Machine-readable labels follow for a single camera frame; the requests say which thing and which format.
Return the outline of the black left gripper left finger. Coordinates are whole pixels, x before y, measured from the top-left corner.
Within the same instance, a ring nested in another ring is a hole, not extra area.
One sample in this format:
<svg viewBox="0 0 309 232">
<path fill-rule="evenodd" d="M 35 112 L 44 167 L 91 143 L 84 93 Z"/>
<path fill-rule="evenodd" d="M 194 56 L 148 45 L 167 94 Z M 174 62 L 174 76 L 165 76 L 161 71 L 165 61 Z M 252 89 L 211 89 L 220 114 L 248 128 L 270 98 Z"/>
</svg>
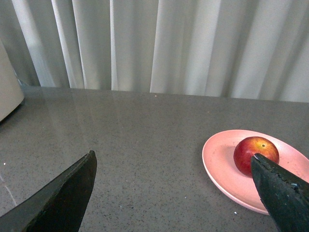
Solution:
<svg viewBox="0 0 309 232">
<path fill-rule="evenodd" d="M 97 158 L 89 151 L 0 218 L 2 232 L 77 232 L 90 200 Z"/>
</svg>

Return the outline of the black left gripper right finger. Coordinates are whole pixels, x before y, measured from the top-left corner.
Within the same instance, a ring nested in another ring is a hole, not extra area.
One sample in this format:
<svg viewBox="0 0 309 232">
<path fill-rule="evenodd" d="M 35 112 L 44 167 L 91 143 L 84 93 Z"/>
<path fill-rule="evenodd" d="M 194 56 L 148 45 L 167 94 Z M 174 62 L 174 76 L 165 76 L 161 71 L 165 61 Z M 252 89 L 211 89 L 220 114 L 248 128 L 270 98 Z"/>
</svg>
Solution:
<svg viewBox="0 0 309 232">
<path fill-rule="evenodd" d="M 309 184 L 265 156 L 251 157 L 251 171 L 261 202 L 280 232 L 309 230 Z"/>
</svg>

